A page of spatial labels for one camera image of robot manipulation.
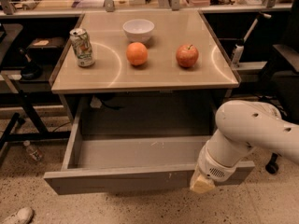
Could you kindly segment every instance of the white shoe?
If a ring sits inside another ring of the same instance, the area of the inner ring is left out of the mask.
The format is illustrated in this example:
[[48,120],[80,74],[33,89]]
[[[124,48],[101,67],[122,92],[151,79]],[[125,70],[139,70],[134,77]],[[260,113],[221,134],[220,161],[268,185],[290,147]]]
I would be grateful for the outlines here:
[[11,214],[1,224],[27,224],[34,216],[34,210],[30,207],[24,207],[18,212]]

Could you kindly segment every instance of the black cable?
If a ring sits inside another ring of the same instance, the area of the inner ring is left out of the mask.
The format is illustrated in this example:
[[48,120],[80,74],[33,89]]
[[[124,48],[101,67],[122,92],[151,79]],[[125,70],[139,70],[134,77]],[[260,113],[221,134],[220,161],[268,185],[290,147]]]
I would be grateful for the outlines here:
[[52,132],[54,133],[55,131],[57,131],[58,129],[62,128],[63,126],[65,126],[66,124],[69,124],[69,123],[71,123],[71,122],[67,122],[67,123],[64,123],[64,124],[56,127],[54,130],[52,130]]
[[123,108],[122,106],[110,106],[110,105],[107,105],[102,99],[99,99],[99,100],[102,103],[102,105],[106,108],[111,108],[114,110],[120,110],[121,108]]

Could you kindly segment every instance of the beige countertop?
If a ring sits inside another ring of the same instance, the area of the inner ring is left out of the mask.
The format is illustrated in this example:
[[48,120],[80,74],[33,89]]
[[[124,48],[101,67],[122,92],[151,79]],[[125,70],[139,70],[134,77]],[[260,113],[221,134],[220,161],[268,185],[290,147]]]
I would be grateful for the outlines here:
[[[155,24],[147,44],[148,61],[139,67],[130,65],[126,59],[125,51],[130,42],[122,30],[126,21],[136,18],[148,19]],[[89,12],[80,27],[90,35],[95,64],[79,67],[70,48],[52,86],[54,93],[238,86],[230,66],[194,9]],[[181,68],[176,61],[176,50],[184,43],[194,44],[199,50],[197,64],[190,69]]]

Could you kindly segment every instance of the white bowl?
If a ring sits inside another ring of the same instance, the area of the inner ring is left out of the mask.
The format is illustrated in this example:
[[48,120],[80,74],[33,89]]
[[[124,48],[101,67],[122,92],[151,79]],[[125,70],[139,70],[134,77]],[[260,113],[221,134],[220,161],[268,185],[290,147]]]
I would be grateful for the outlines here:
[[146,43],[150,40],[155,25],[144,19],[134,19],[126,22],[122,28],[131,42]]

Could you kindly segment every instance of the plastic bottle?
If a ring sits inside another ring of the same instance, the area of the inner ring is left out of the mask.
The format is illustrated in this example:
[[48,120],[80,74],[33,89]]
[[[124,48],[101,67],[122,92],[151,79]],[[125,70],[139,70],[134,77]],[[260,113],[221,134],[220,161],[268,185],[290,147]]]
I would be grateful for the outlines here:
[[233,50],[232,53],[232,64],[238,66],[238,63],[240,62],[241,56],[243,54],[244,50],[244,44],[242,41],[239,41]]
[[24,141],[24,146],[26,147],[26,152],[35,161],[41,161],[43,158],[43,153],[35,145],[30,144],[29,140]]

